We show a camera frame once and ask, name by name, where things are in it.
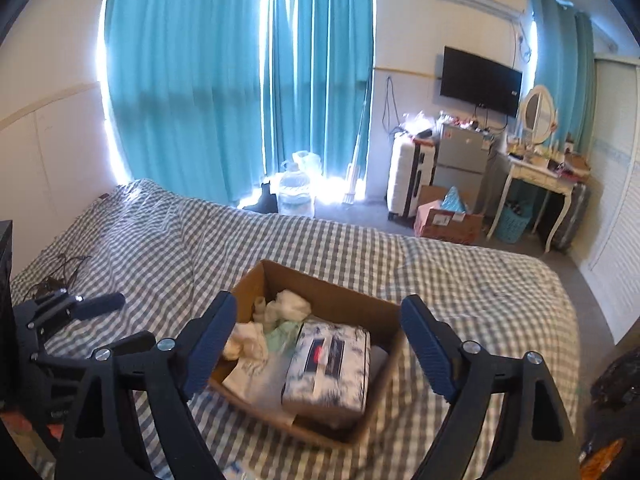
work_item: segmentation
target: table leg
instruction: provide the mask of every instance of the table leg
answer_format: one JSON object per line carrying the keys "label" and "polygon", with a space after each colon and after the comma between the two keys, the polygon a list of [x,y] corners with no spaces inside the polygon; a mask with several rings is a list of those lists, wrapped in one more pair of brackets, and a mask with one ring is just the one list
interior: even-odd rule
{"label": "table leg", "polygon": [[542,207],[540,208],[540,213],[538,213],[538,218],[536,218],[536,223],[533,224],[533,230],[531,231],[532,234],[535,233],[537,228],[538,228],[538,224],[540,223],[540,219],[542,218],[542,215],[545,212],[546,204],[549,202],[549,196],[550,195],[551,195],[551,192],[547,191],[546,195],[545,195],[544,202],[542,203]]}
{"label": "table leg", "polygon": [[500,219],[500,215],[502,213],[502,208],[504,207],[504,202],[507,200],[507,194],[509,193],[509,186],[511,185],[511,170],[509,170],[509,174],[507,176],[507,181],[504,183],[504,188],[502,190],[502,196],[500,197],[500,203],[498,204],[498,211],[495,212],[494,223],[491,224],[491,229],[489,229],[489,234],[486,236],[488,240],[494,234],[495,228],[498,225],[498,220]]}
{"label": "table leg", "polygon": [[545,253],[548,253],[551,250],[551,240],[554,239],[554,235],[556,234],[556,231],[558,231],[558,228],[560,227],[562,220],[564,220],[564,217],[569,211],[570,206],[571,206],[571,192],[567,193],[564,196],[564,206],[562,206],[562,211],[558,215],[558,220],[556,220],[556,223],[554,224],[553,229],[551,229],[551,232],[549,233],[549,238],[546,239]]}

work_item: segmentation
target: tissue box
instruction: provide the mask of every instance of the tissue box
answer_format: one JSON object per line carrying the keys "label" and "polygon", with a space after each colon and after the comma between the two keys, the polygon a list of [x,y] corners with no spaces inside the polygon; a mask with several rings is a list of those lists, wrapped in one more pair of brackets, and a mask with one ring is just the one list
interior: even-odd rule
{"label": "tissue box", "polygon": [[370,344],[382,347],[389,355],[385,364],[369,383],[364,413],[349,428],[333,430],[326,424],[304,415],[296,416],[293,425],[283,424],[269,412],[260,410],[237,397],[222,385],[222,381],[235,368],[236,362],[220,359],[209,378],[209,386],[236,408],[242,409],[259,420],[313,446],[334,449],[351,449],[367,434],[391,377],[398,367],[398,359],[405,344],[400,327],[400,307],[395,303],[379,300],[324,282],[290,269],[276,262],[263,260],[246,273],[232,289],[238,302],[238,322],[251,321],[254,299],[264,296],[267,301],[282,290],[291,290],[311,304],[311,313],[334,324],[361,326],[369,332]]}
{"label": "tissue box", "polygon": [[307,321],[300,329],[282,407],[333,428],[364,413],[369,386],[371,342],[359,326]]}

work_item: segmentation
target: bed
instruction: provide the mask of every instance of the bed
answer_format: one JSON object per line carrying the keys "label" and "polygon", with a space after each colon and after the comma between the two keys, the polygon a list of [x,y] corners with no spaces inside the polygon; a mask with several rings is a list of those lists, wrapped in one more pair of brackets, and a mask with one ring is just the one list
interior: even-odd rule
{"label": "bed", "polygon": [[[47,343],[53,354],[88,357],[92,349],[149,330],[176,335],[259,260],[399,303],[419,294],[461,339],[521,357],[539,351],[556,380],[572,424],[577,412],[578,332],[558,276],[539,260],[479,247],[389,235],[317,219],[260,215],[184,198],[149,180],[97,200],[12,281],[14,304],[57,266],[57,256],[90,254],[75,293],[120,291],[124,309],[68,325]],[[136,407],[157,476],[170,478],[148,403]],[[388,393],[363,444],[353,450],[307,447],[230,407],[205,390],[190,408],[220,465],[240,460],[261,478],[410,478],[447,411],[406,344]],[[477,478],[498,421],[494,396],[467,470]],[[52,469],[40,465],[43,474]]]}

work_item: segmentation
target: white vanity table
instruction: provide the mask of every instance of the white vanity table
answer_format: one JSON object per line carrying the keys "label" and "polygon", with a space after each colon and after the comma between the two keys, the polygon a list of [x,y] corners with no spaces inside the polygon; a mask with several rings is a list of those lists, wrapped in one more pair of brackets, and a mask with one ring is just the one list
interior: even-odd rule
{"label": "white vanity table", "polygon": [[502,157],[503,161],[510,165],[510,168],[507,176],[507,181],[504,183],[504,188],[500,197],[500,203],[498,204],[498,211],[495,213],[494,223],[491,225],[489,234],[486,237],[491,238],[491,236],[494,234],[495,228],[498,225],[498,221],[500,220],[500,214],[502,213],[504,202],[507,199],[507,195],[509,193],[509,188],[511,187],[511,181],[513,179],[522,180],[523,182],[528,182],[529,184],[533,184],[534,186],[546,189],[545,201],[542,205],[542,208],[540,209],[538,218],[536,218],[536,223],[533,226],[533,232],[536,231],[538,223],[540,222],[540,219],[542,218],[542,215],[545,211],[549,193],[554,192],[564,195],[564,206],[562,207],[562,211],[558,215],[558,220],[556,220],[556,223],[554,224],[548,238],[546,239],[545,253],[548,253],[551,249],[551,240],[554,238],[556,231],[560,227],[562,220],[564,220],[564,217],[566,216],[567,212],[569,211],[569,207],[571,206],[571,193],[574,190],[574,182],[559,177],[557,174],[555,174],[553,171],[549,171],[547,168],[534,166],[533,164],[529,164],[528,162],[524,162],[505,153],[499,153],[497,156]]}

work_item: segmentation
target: television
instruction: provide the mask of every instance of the television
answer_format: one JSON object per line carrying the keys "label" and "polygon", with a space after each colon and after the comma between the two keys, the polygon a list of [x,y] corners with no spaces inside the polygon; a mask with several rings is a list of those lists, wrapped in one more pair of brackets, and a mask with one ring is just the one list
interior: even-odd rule
{"label": "television", "polygon": [[515,117],[522,72],[484,57],[446,46],[440,95]]}

